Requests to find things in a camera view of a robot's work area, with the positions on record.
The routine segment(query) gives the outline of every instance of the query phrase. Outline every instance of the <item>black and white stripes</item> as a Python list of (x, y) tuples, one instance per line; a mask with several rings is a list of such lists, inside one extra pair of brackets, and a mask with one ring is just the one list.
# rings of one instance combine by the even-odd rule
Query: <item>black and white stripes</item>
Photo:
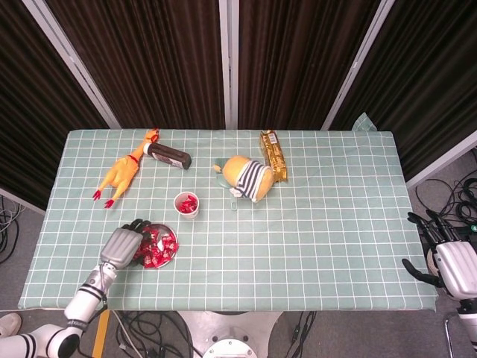
[(20, 335), (25, 340), (25, 358), (34, 358), (37, 356), (37, 341), (31, 334)]
[(251, 160), (245, 164), (239, 175), (235, 189), (241, 192), (243, 196), (256, 202), (256, 195), (259, 191), (266, 168), (267, 166), (264, 166), (256, 160)]

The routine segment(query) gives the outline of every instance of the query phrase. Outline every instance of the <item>gold snack wrapper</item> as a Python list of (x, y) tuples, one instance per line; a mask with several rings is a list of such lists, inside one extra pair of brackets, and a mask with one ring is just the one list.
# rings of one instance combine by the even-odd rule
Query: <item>gold snack wrapper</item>
[(275, 131), (262, 131), (259, 141), (265, 162), (274, 171), (275, 183), (277, 181), (287, 181), (285, 159), (278, 142), (277, 133)]

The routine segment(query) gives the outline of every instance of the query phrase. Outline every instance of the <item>wire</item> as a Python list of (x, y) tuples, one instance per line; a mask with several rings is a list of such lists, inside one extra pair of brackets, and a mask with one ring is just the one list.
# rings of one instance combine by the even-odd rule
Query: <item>wire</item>
[[(146, 320), (144, 319), (144, 315), (154, 315), (158, 319), (155, 322), (152, 322), (151, 320)], [(184, 338), (188, 345), (188, 357), (192, 358), (194, 356), (194, 351), (197, 353), (199, 357), (202, 356), (202, 354), (197, 350), (193, 344), (192, 344), (192, 338), (189, 334), (189, 329), (187, 327), (187, 324), (183, 320), (182, 316), (177, 314), (179, 316), (180, 320), (183, 323), (183, 327), (181, 327), (177, 323), (177, 319), (172, 318), (172, 316), (168, 313), (163, 313), (163, 312), (119, 312), (119, 316), (121, 317), (121, 320), (123, 324), (126, 326), (127, 329), (130, 332), (131, 338), (137, 341), (138, 344), (138, 350), (140, 352), (143, 352), (145, 356), (148, 356), (151, 354), (152, 349), (151, 348), (149, 351), (146, 348), (146, 343), (145, 341), (149, 341), (152, 343), (154, 346), (157, 346), (157, 349), (159, 351), (159, 357), (164, 357), (163, 354), (165, 352), (169, 352), (170, 354), (175, 355), (176, 357), (179, 358), (184, 358), (183, 354), (180, 352), (180, 350), (173, 345), (166, 344), (162, 340), (162, 334), (160, 332), (161, 324), (164, 322), (164, 319), (166, 318), (169, 320), (179, 331), (179, 334)], [(118, 326), (116, 328), (116, 341), (118, 344), (123, 344), (126, 347), (131, 348), (130, 343), (125, 339), (124, 333), (120, 330), (120, 327)]]
[(82, 352), (81, 349), (80, 349), (80, 345), (78, 345), (77, 350), (78, 350), (78, 353), (79, 353), (81, 356), (83, 356), (83, 357), (86, 357), (86, 358), (94, 358), (94, 357), (91, 357), (91, 356), (89, 356), (88, 354), (85, 354), (84, 352)]
[(136, 346), (133, 344), (133, 341), (131, 340), (131, 337), (129, 337), (129, 334), (127, 333), (126, 331), (126, 328), (124, 327), (124, 325), (122, 324), (122, 321), (121, 319), (119, 318), (118, 316), (118, 313), (116, 313), (116, 311), (113, 311), (113, 314), (114, 316), (116, 317), (116, 319), (118, 320), (118, 323), (119, 325), (121, 326), (124, 334), (126, 335), (126, 338), (127, 340), (129, 341), (129, 343), (131, 344), (131, 347), (134, 349), (134, 351), (137, 353), (138, 357), (139, 358), (142, 358), (142, 355), (140, 354), (140, 352), (138, 351), (138, 349), (136, 348)]
[(8, 246), (8, 229), (10, 228), (10, 226), (12, 224), (15, 224), (16, 226), (16, 234), (15, 234), (15, 239), (13, 241), (13, 245), (12, 245), (12, 248), (10, 250), (10, 252), (8, 253), (8, 255), (0, 260), (0, 264), (4, 263), (5, 261), (7, 261), (13, 254), (13, 252), (15, 251), (15, 248), (16, 248), (16, 243), (18, 242), (18, 238), (19, 238), (19, 234), (20, 234), (20, 226), (18, 224), (18, 221), (16, 220), (18, 218), (18, 216), (20, 215), (21, 212), (23, 212), (23, 210), (25, 210), (25, 207), (23, 207), (22, 205), (18, 205), (18, 207), (16, 207), (16, 211), (13, 212), (12, 210), (6, 210), (5, 209), (5, 205), (4, 205), (4, 197), (2, 196), (1, 197), (1, 210), (0, 210), (0, 227), (1, 227), (1, 230), (0, 230), (0, 234), (1, 234), (1, 237), (0, 237), (0, 254), (3, 254), (6, 250), (7, 250), (7, 246)]
[[(294, 333), (297, 332), (297, 331), (298, 332), (301, 331), (301, 335), (300, 335), (300, 339), (298, 339), (298, 346), (295, 348), (293, 354), (291, 355), (291, 358), (298, 358), (298, 357), (302, 358), (303, 357), (303, 347), (305, 345), (305, 341), (306, 341), (306, 338), (308, 337), (308, 334), (312, 330), (312, 327), (313, 327), (313, 324), (315, 322), (316, 315), (317, 315), (316, 312), (308, 312), (308, 315), (305, 318), (305, 324), (303, 325), (303, 327), (301, 327), (301, 319), (303, 317), (303, 314), (304, 314), (304, 312), (301, 312), (300, 320), (298, 321), (298, 325), (297, 325), (297, 327), (299, 327), (298, 330), (297, 330), (297, 328), (295, 328), (295, 331), (294, 331)], [(294, 343), (295, 343), (295, 341), (292, 339), (290, 348), (286, 352), (285, 358), (287, 358), (288, 355), (290, 354), (290, 350), (293, 347)]]
[(474, 156), (474, 159), (476, 160), (476, 163), (477, 163), (477, 155), (476, 153), (474, 152), (476, 150), (476, 148), (473, 148), (470, 153), (472, 153), (472, 155)]
[[(472, 153), (477, 162), (476, 154), (473, 151)], [(467, 196), (469, 200), (472, 201), (472, 199), (474, 199), (476, 196), (472, 190), (477, 190), (477, 186), (466, 185), (466, 183), (468, 182), (471, 182), (471, 183), (474, 182), (474, 180), (471, 180), (471, 179), (466, 180), (466, 179), (470, 175), (475, 174), (476, 172), (477, 172), (477, 169), (465, 175), (462, 179), (460, 179), (458, 182), (455, 183), (454, 187), (451, 187), (447, 182), (441, 179), (428, 179), (425, 181), (425, 182), (434, 181), (437, 183), (442, 183), (450, 191), (446, 204), (442, 207), (440, 211), (433, 210), (429, 206), (424, 204), (422, 198), (419, 196), (419, 192), (417, 191), (417, 188), (420, 186), (416, 186), (416, 188), (414, 189), (414, 192), (416, 193), (416, 198), (421, 203), (421, 205), (425, 207), (427, 210), (431, 210), (434, 213), (437, 213), (440, 217), (450, 222), (460, 222), (463, 224), (476, 223), (477, 217), (473, 215), (473, 211), (477, 212), (477, 207), (475, 207), (475, 205), (473, 205), (470, 201), (466, 200), (464, 197), (464, 196)], [(449, 219), (447, 218), (448, 216), (453, 216), (455, 217), (455, 219)]]

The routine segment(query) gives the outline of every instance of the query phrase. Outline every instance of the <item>white metal frame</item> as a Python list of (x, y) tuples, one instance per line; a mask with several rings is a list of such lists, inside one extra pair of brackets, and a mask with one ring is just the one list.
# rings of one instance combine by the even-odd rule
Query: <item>white metal frame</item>
[(36, 211), (39, 214), (45, 215), (45, 211), (40, 209), (39, 207), (35, 207), (33, 204), (30, 204), (29, 202), (19, 198), (16, 195), (13, 195), (10, 192), (7, 192), (6, 190), (3, 190), (0, 188), (0, 195), (3, 195), (5, 198), (8, 198), (10, 200), (13, 200), (17, 202), (20, 205), (23, 205), (24, 207), (27, 207), (28, 209), (32, 209), (33, 211)]
[(78, 83), (83, 88), (86, 95), (95, 105), (104, 121), (112, 129), (119, 129), (121, 125), (114, 116), (110, 106), (104, 99), (101, 91), (96, 86), (90, 73), (76, 53), (73, 45), (69, 42), (63, 29), (50, 11), (44, 0), (22, 0), (33, 18), (37, 21), (51, 44), (55, 47), (58, 54), (68, 66)]
[(378, 10), (374, 14), (373, 21), (371, 22), (370, 27), (367, 29), (367, 33), (364, 36), (361, 46), (359, 46), (358, 53), (356, 53), (353, 64), (348, 71), (346, 78), (341, 85), (341, 88), (338, 92), (338, 95), (331, 106), (328, 115), (326, 116), (325, 122), (321, 126), (322, 131), (327, 131), (331, 127), (333, 120), (335, 120), (336, 114), (338, 113), (341, 105), (343, 104), (344, 99), (346, 98), (348, 91), (350, 91), (353, 82), (361, 69), (361, 66), (364, 62), (364, 59), (367, 56), (376, 36), (381, 30), (382, 24), (388, 17), (389, 11), (393, 7), (394, 0), (381, 0), (381, 3), (378, 6)]
[(458, 159), (462, 155), (466, 154), (470, 149), (477, 145), (477, 131), (470, 134), (466, 139), (457, 144), (454, 148), (447, 151), (443, 156), (427, 166), (419, 174), (415, 175), (412, 179), (408, 180), (405, 185), (408, 190), (414, 186), (422, 183), (426, 178), (438, 172), (443, 167), (449, 165), (454, 160)]
[(221, 26), (225, 128), (239, 120), (239, 0), (218, 0)]

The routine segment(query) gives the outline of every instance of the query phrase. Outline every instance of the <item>plush toy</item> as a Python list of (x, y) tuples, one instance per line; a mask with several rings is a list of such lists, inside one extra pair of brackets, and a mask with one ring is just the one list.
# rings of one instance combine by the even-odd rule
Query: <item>plush toy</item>
[(274, 173), (270, 166), (256, 160), (236, 155), (230, 159), (217, 159), (214, 170), (221, 173), (224, 181), (218, 177), (222, 186), (228, 186), (237, 198), (245, 197), (256, 203), (263, 199), (274, 185)]

